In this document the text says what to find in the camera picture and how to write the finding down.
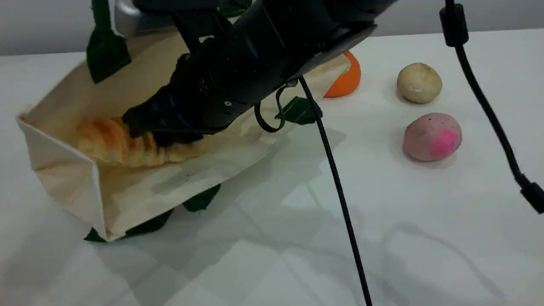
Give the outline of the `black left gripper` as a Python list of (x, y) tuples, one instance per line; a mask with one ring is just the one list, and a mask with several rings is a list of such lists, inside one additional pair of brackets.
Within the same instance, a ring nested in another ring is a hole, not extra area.
[(134, 6), (146, 12), (169, 12), (217, 8), (221, 0), (133, 0)]

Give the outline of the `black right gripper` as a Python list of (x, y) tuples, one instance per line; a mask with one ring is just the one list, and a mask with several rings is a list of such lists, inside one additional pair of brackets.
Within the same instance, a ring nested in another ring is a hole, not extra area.
[(131, 138), (152, 132), (159, 147), (188, 145), (205, 132), (225, 130), (254, 108), (260, 126), (262, 99), (301, 82), (316, 66), (324, 32), (322, 4), (252, 4), (235, 23), (217, 8), (146, 12), (169, 15), (189, 48), (169, 83), (121, 120)]

